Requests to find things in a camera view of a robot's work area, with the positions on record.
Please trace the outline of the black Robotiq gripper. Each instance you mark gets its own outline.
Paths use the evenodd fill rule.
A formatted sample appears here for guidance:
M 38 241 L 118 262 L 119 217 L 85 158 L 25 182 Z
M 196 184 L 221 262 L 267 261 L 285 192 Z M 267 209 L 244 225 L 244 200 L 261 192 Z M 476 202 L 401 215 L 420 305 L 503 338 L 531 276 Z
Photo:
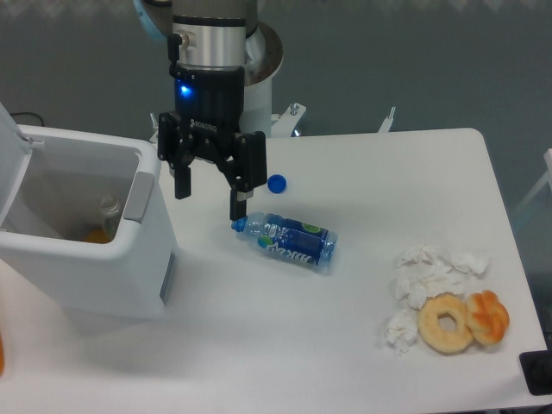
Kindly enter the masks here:
M 218 69 L 172 65 L 175 109 L 159 115 L 158 158 L 174 179 L 174 197 L 191 195 L 195 158 L 217 165 L 230 187 L 229 219 L 247 215 L 254 189 L 267 182 L 267 138 L 262 131 L 239 135 L 244 67 Z

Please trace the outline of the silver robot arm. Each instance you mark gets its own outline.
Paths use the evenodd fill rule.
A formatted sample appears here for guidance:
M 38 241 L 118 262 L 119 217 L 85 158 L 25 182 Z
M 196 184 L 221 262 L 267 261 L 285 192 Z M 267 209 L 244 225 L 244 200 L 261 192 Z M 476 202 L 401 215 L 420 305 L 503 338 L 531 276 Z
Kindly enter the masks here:
M 142 26 L 166 40 L 174 108 L 159 115 L 158 157 L 177 199 L 191 195 L 191 163 L 214 164 L 230 187 L 229 217 L 247 215 L 254 189 L 267 182 L 270 117 L 255 116 L 249 81 L 252 41 L 261 37 L 252 1 L 136 1 Z

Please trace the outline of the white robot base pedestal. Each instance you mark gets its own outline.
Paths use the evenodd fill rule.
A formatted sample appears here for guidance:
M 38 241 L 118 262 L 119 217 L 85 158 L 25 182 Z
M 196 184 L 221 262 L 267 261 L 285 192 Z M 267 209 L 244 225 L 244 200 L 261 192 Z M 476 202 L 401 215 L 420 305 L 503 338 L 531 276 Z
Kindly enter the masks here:
M 283 62 L 283 44 L 276 31 L 258 21 L 245 44 L 244 106 L 240 119 L 243 133 L 262 131 L 272 136 L 273 78 Z

